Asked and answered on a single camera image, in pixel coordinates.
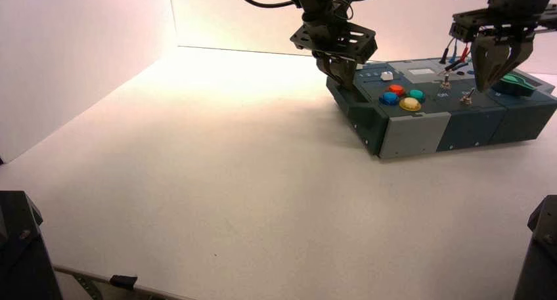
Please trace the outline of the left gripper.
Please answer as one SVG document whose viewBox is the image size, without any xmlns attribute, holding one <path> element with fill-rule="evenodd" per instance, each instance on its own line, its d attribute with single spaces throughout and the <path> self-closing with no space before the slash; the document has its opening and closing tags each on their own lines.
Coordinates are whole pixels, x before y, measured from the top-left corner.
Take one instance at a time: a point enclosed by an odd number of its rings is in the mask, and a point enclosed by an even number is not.
<svg viewBox="0 0 557 300">
<path fill-rule="evenodd" d="M 298 49 L 314 52 L 321 72 L 354 91 L 357 63 L 364 64 L 378 49 L 375 36 L 375 31 L 350 22 L 333 25 L 331 30 L 305 23 L 290 41 Z"/>
</svg>

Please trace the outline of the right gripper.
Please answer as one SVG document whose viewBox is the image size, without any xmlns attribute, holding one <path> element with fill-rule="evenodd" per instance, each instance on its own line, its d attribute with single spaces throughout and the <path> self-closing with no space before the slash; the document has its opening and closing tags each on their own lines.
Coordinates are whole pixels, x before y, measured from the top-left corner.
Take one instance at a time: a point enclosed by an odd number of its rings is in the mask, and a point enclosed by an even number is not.
<svg viewBox="0 0 557 300">
<path fill-rule="evenodd" d="M 449 35 L 472 43 L 476 90 L 485 92 L 508 72 L 526 61 L 533 41 L 520 41 L 534 33 L 556 31 L 556 5 L 550 0 L 488 0 L 487 7 L 453 15 Z M 519 41 L 500 43 L 514 37 Z"/>
</svg>

